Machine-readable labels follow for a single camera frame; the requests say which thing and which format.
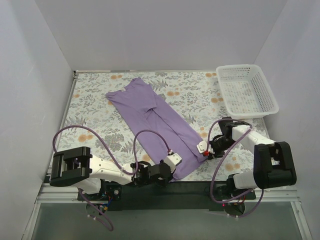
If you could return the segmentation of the purple t shirt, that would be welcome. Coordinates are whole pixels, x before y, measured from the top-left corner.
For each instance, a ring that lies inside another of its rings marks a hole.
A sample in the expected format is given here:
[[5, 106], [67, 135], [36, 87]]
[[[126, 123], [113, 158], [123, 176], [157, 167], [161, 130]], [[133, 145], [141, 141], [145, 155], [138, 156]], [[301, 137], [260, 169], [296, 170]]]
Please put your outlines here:
[[168, 149], [182, 158], [174, 179], [183, 179], [207, 159], [197, 149], [202, 142], [198, 133], [141, 78], [134, 78], [124, 90], [106, 93], [106, 98], [155, 164], [168, 155]]

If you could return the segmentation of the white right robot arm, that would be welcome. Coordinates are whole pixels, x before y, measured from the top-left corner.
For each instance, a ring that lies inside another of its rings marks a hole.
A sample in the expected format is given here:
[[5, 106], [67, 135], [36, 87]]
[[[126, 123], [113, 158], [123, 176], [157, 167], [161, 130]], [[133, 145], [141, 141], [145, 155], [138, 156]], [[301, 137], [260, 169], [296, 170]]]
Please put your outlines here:
[[229, 201], [236, 200], [252, 192], [293, 186], [297, 182], [292, 150], [285, 141], [274, 141], [253, 130], [250, 123], [224, 117], [215, 121], [221, 134], [208, 138], [203, 155], [209, 159], [220, 158], [219, 166], [231, 150], [238, 144], [253, 154], [253, 169], [235, 173], [226, 181]]

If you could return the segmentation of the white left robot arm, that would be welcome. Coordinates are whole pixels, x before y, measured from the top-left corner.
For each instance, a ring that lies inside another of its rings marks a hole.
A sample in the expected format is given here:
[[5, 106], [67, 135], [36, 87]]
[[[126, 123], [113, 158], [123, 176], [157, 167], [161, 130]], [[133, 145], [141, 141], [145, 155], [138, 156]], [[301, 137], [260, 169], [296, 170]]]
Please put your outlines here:
[[117, 167], [114, 162], [91, 154], [89, 147], [72, 148], [53, 155], [49, 184], [52, 187], [80, 188], [95, 200], [101, 200], [107, 193], [103, 184], [137, 187], [153, 183], [166, 185], [173, 179], [181, 162], [182, 158], [170, 151], [155, 165], [139, 161]]

